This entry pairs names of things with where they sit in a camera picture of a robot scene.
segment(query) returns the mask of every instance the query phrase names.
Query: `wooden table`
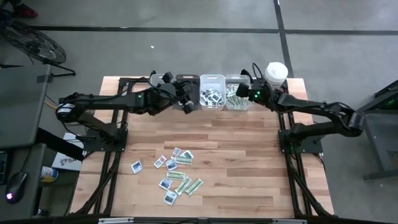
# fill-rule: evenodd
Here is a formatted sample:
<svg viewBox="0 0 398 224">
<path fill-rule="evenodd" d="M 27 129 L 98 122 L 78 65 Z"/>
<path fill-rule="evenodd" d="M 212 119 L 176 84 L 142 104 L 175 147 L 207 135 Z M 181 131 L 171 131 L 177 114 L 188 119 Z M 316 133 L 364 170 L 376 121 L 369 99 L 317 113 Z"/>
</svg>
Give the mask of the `wooden table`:
<svg viewBox="0 0 398 224">
<path fill-rule="evenodd" d="M 115 94 L 119 78 L 104 77 L 100 94 Z M 301 78 L 289 79 L 288 84 L 290 94 L 307 99 Z M 143 88 L 146 84 L 134 86 L 135 91 Z M 96 117 L 110 122 L 112 111 L 96 111 Z M 312 123 L 309 114 L 295 112 L 294 117 L 296 122 Z M 277 140 L 277 113 L 259 105 L 253 105 L 247 112 L 194 111 L 188 115 L 170 109 L 157 116 L 129 114 L 128 123 L 128 144 L 120 161 L 112 216 L 294 216 L 285 158 L 279 152 Z M 169 158 L 174 147 L 188 149 L 195 156 L 192 166 L 181 165 L 175 171 L 185 172 L 192 180 L 200 178 L 204 184 L 191 197 L 182 194 L 171 207 L 163 203 L 165 190 L 158 186 L 167 169 L 165 165 L 156 169 L 153 163 L 161 155 Z M 83 161 L 71 212 L 78 210 L 97 187 L 103 157 L 103 152 L 96 152 Z M 333 213 L 319 158 L 310 154 L 302 157 L 309 189 Z M 137 160 L 141 160 L 144 170 L 134 175 L 130 165 Z M 175 180 L 171 189 L 179 184 Z M 301 191 L 297 192 L 304 211 Z"/>
</svg>

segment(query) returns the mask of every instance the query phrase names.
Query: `concrete floor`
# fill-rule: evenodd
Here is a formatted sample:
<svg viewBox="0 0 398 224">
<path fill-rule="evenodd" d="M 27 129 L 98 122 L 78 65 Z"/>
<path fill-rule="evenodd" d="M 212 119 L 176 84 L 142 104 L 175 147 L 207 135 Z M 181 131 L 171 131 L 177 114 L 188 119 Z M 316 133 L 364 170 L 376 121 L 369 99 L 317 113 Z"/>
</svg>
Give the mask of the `concrete floor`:
<svg viewBox="0 0 398 224">
<path fill-rule="evenodd" d="M 272 0 L 25 2 L 40 14 L 26 21 L 34 25 L 277 28 Z M 280 6 L 287 29 L 398 29 L 397 1 L 280 0 Z M 46 33 L 65 49 L 65 66 L 78 74 L 55 79 L 48 91 L 52 98 L 74 91 L 97 93 L 105 75 L 148 75 L 151 70 L 233 74 L 250 69 L 251 62 L 262 69 L 269 62 L 283 62 L 278 34 Z M 398 77 L 397 36 L 287 35 L 287 43 L 294 76 L 304 78 L 311 100 L 343 101 L 359 108 Z M 0 49 L 0 63 L 30 64 L 23 53 L 7 43 L 0 42 Z M 65 132 L 50 108 L 44 109 L 40 125 L 59 136 Z M 327 136 L 322 144 L 335 213 L 344 218 L 396 222 L 398 179 L 362 180 L 362 175 L 377 171 L 366 136 Z M 54 199 L 47 206 L 54 215 L 62 214 L 68 197 L 51 194 Z"/>
</svg>

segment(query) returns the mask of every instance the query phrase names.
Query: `gray floor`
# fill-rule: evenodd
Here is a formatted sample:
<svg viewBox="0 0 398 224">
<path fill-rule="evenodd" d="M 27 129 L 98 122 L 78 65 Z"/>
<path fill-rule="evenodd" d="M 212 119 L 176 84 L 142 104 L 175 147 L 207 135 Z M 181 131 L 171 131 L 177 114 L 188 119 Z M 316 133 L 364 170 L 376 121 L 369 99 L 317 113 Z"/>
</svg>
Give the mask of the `gray floor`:
<svg viewBox="0 0 398 224">
<path fill-rule="evenodd" d="M 276 28 L 271 0 L 25 0 L 40 13 L 30 24 L 63 26 Z M 398 2 L 390 0 L 280 0 L 289 29 L 397 30 Z M 256 62 L 283 62 L 277 34 L 153 32 L 47 32 L 67 52 L 77 77 L 56 79 L 48 94 L 97 93 L 105 75 L 238 73 Z M 311 100 L 343 101 L 358 108 L 397 79 L 398 36 L 288 35 L 294 75 L 304 78 Z M 28 65 L 29 59 L 0 42 L 0 63 Z M 44 128 L 64 129 L 45 108 Z M 377 171 L 365 135 L 322 140 L 335 213 L 345 218 L 397 222 L 398 179 L 364 182 Z M 67 195 L 49 200 L 63 213 Z"/>
</svg>

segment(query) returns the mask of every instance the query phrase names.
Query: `wooden tabletop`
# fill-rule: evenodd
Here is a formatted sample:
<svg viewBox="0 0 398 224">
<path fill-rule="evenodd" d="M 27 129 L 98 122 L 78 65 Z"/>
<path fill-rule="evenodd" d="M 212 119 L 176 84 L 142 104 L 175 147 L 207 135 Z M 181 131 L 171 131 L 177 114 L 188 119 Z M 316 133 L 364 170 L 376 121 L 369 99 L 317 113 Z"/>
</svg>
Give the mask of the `wooden tabletop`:
<svg viewBox="0 0 398 224">
<path fill-rule="evenodd" d="M 100 94 L 115 94 L 119 78 L 104 77 Z M 289 79 L 288 85 L 290 94 L 307 99 L 301 78 Z M 135 91 L 143 88 L 145 84 L 134 86 Z M 112 111 L 96 111 L 95 115 L 110 122 Z M 309 114 L 295 112 L 294 117 L 298 123 L 312 123 Z M 170 109 L 156 116 L 129 114 L 128 123 L 129 137 L 120 161 L 112 216 L 294 216 L 286 163 L 277 140 L 277 113 L 259 105 L 252 105 L 246 112 L 198 110 L 188 115 Z M 158 186 L 167 169 L 165 165 L 156 169 L 153 164 L 161 155 L 170 158 L 174 147 L 190 150 L 195 156 L 192 166 L 180 165 L 175 171 L 186 173 L 192 180 L 200 178 L 203 185 L 191 197 L 179 196 L 171 207 L 163 203 L 166 191 Z M 97 187 L 103 157 L 103 152 L 95 152 L 83 161 L 71 212 L 78 210 Z M 319 158 L 311 154 L 302 157 L 309 189 L 333 213 Z M 138 160 L 144 169 L 134 175 L 130 165 Z M 179 180 L 174 180 L 171 189 L 179 184 Z M 297 192 L 304 211 L 301 191 Z"/>
</svg>

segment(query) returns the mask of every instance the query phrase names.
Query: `computer mouse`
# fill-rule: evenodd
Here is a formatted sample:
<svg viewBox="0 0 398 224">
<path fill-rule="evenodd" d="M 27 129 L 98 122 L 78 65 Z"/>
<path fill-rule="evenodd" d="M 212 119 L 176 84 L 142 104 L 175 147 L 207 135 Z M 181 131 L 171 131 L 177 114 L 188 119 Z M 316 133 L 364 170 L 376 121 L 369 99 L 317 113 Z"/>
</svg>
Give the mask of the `computer mouse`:
<svg viewBox="0 0 398 224">
<path fill-rule="evenodd" d="M 6 202 L 18 203 L 24 196 L 27 173 L 18 172 L 11 176 L 6 186 Z"/>
</svg>

